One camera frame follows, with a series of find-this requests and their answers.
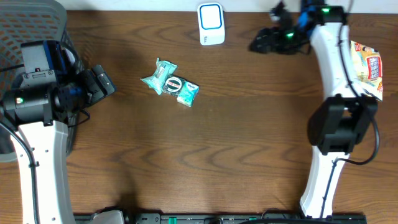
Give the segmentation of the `large white snack bag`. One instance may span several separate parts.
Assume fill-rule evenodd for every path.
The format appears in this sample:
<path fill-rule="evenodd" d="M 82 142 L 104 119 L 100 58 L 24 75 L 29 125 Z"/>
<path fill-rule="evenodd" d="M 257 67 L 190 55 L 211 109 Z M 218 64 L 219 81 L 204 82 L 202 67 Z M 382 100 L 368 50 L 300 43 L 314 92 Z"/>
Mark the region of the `large white snack bag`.
<path fill-rule="evenodd" d="M 350 41 L 351 57 L 364 92 L 378 101 L 383 98 L 382 60 L 380 53 L 366 45 Z"/>

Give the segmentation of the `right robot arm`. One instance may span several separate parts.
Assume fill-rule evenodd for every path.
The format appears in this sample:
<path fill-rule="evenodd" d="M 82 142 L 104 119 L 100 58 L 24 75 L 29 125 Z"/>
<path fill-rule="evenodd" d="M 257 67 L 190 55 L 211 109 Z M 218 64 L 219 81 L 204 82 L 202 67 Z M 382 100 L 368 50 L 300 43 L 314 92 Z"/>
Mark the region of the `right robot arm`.
<path fill-rule="evenodd" d="M 333 198 L 345 164 L 366 165 L 379 151 L 380 134 L 374 118 L 377 99 L 366 94 L 354 70 L 349 13 L 343 6 L 301 1 L 294 21 L 279 1 L 269 14 L 277 26 L 260 30 L 250 51 L 293 55 L 308 45 L 318 60 L 324 100 L 307 124 L 312 163 L 300 198 L 300 217 L 331 221 Z"/>

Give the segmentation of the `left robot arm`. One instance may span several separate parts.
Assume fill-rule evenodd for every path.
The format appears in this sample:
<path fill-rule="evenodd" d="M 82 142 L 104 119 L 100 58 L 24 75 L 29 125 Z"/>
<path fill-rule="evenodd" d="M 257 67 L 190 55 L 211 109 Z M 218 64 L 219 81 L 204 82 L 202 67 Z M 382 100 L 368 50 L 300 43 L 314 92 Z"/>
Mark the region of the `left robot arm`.
<path fill-rule="evenodd" d="M 20 87 L 1 99 L 19 165 L 23 223 L 75 223 L 67 174 L 69 117 L 116 91 L 101 65 L 78 69 L 77 53 L 56 40 L 21 45 Z"/>

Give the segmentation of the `teal snack packet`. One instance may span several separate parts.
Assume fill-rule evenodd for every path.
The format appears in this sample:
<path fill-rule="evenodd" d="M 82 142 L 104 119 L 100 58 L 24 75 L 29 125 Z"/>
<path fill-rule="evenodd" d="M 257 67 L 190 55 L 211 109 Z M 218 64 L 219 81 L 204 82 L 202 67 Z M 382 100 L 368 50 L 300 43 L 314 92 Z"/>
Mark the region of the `teal snack packet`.
<path fill-rule="evenodd" d="M 141 78 L 141 80 L 147 84 L 149 88 L 154 89 L 158 95 L 161 95 L 167 77 L 173 74 L 177 67 L 178 66 L 174 63 L 157 58 L 155 72 L 149 77 Z"/>

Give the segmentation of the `small teal tissue pack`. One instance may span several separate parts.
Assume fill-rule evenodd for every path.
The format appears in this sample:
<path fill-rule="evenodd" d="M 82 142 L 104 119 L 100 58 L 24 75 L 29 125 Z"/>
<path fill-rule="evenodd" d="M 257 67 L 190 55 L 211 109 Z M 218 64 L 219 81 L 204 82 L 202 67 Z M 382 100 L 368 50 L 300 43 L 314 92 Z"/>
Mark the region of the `small teal tissue pack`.
<path fill-rule="evenodd" d="M 177 97 L 177 101 L 185 106 L 192 107 L 198 91 L 198 85 L 190 82 L 185 82 Z"/>

